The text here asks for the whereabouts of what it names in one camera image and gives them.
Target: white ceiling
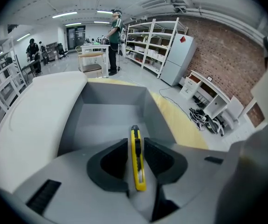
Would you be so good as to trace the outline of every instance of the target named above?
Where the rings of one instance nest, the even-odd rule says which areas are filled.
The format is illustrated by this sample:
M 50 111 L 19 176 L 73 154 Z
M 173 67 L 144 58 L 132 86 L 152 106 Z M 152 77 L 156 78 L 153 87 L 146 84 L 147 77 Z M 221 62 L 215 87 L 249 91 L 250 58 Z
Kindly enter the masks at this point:
M 236 18 L 257 29 L 263 20 L 264 11 L 256 0 L 166 0 L 162 5 L 143 8 L 152 0 L 11 0 L 2 14 L 3 23 L 24 25 L 47 25 L 93 21 L 110 21 L 110 14 L 98 14 L 97 10 L 120 9 L 123 21 L 140 19 L 161 13 L 174 13 L 174 6 L 215 11 Z M 53 19 L 52 16 L 77 11 L 78 14 Z

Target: office chair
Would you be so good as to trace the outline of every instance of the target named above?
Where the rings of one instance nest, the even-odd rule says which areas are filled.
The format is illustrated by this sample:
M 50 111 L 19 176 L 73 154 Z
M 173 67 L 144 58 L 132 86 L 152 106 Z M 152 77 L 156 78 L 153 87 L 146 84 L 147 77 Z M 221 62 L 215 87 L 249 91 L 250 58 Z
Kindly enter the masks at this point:
M 58 53 L 60 55 L 62 55 L 62 57 L 60 57 L 59 59 L 61 59 L 61 58 L 67 58 L 68 57 L 67 55 L 65 55 L 65 53 L 67 53 L 68 51 L 67 51 L 67 49 L 65 49 L 65 51 L 63 50 L 63 46 L 62 46 L 61 43 L 58 43 L 57 50 L 58 50 Z

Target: gray floor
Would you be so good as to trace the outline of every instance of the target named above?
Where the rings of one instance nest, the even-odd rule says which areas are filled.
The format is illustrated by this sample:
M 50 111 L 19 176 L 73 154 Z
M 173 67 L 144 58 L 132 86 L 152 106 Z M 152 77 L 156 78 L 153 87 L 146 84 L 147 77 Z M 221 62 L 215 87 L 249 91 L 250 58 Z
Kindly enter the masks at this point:
M 69 57 L 66 59 L 52 61 L 47 65 L 43 65 L 43 62 L 41 62 L 42 75 L 78 70 L 77 55 L 77 53 L 72 53 L 69 54 Z M 152 92 L 155 92 L 157 94 L 161 93 L 161 95 L 168 97 L 169 99 L 167 99 L 170 102 L 176 102 L 180 106 L 180 108 L 187 114 L 189 114 L 189 108 L 197 108 L 197 106 L 193 104 L 192 101 L 186 101 L 184 98 L 181 97 L 181 95 L 179 95 L 179 92 L 181 90 L 179 86 L 169 86 L 164 81 L 157 79 L 156 74 L 152 73 L 146 68 L 141 69 L 141 66 L 139 64 L 132 62 L 128 59 L 124 60 L 121 57 L 119 64 L 121 70 L 116 75 L 111 76 L 110 78 L 130 83 L 136 83 L 137 85 L 147 87 Z M 88 74 L 88 77 L 93 78 L 97 76 L 96 74 Z M 28 79 L 29 82 L 32 82 L 32 75 L 29 75 Z M 229 144 L 225 144 L 224 142 L 222 142 L 223 138 L 219 134 L 211 134 L 208 130 L 204 130 L 201 132 L 201 135 L 203 136 L 209 149 L 211 150 L 227 151 L 230 148 Z

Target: stool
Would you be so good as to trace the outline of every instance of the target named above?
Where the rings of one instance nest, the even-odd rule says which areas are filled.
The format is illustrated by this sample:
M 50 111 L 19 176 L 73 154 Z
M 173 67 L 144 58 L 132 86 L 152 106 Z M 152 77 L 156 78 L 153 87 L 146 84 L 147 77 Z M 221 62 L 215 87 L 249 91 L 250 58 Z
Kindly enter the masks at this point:
M 78 55 L 78 61 L 79 61 L 79 70 L 83 73 L 96 73 L 97 77 L 98 77 L 98 73 L 101 72 L 102 77 L 103 77 L 103 68 L 101 65 L 99 64 L 90 64 L 90 65 L 86 65 L 86 58 L 92 58 L 92 57 L 98 57 L 101 56 L 102 57 L 102 61 L 103 61 L 103 52 L 93 52 L 93 53 L 85 53 L 82 55 Z

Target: shelf rack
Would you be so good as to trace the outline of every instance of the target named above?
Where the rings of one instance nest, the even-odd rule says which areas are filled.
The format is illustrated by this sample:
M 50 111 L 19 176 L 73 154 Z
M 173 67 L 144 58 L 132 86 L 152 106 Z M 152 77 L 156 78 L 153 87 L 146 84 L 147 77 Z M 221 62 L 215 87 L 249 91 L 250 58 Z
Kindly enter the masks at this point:
M 155 32 L 154 29 L 161 29 L 162 32 Z M 172 33 L 166 33 L 165 30 L 172 30 Z M 134 52 L 134 53 L 138 53 L 143 55 L 143 61 L 137 61 L 136 59 L 132 58 L 132 57 L 128 57 L 129 59 L 137 62 L 138 64 L 141 65 L 141 68 L 143 69 L 144 67 L 146 67 L 147 69 L 151 70 L 152 72 L 157 74 L 157 78 L 160 77 L 166 58 L 168 56 L 168 53 L 170 51 L 171 48 L 171 44 L 172 41 L 174 39 L 175 34 L 180 30 L 183 31 L 184 33 L 186 33 L 186 29 L 184 28 L 184 26 L 179 22 L 179 18 L 177 18 L 175 21 L 156 21 L 156 19 L 153 19 L 152 22 L 145 22 L 145 23 L 140 23 L 140 24 L 134 24 L 134 25 L 129 25 L 128 26 L 128 33 L 127 33 L 127 41 L 126 41 L 126 45 L 128 46 L 129 43 L 133 43 L 134 45 L 145 45 L 145 50 L 144 52 L 141 51 L 136 51 L 130 48 L 126 48 L 127 50 Z M 139 42 L 139 41 L 131 41 L 129 40 L 129 38 L 137 38 L 143 35 L 147 35 L 148 39 L 147 42 Z M 153 44 L 151 43 L 151 38 L 159 38 L 158 44 Z M 162 39 L 166 39 L 169 40 L 168 46 L 163 46 L 161 44 Z M 163 59 L 159 59 L 159 58 L 155 58 L 151 55 L 148 55 L 148 49 L 151 48 L 153 50 L 160 50 L 160 49 L 164 49 L 166 50 L 166 53 L 163 57 Z M 146 58 L 149 57 L 152 59 L 152 63 L 147 64 L 145 63 Z M 153 66 L 153 64 L 156 61 L 161 62 L 161 66 L 160 69 L 157 69 Z
M 0 122 L 8 111 L 12 101 L 20 95 L 20 90 L 27 86 L 15 54 L 12 38 L 0 39 Z M 11 57 L 12 63 L 7 64 L 5 57 Z

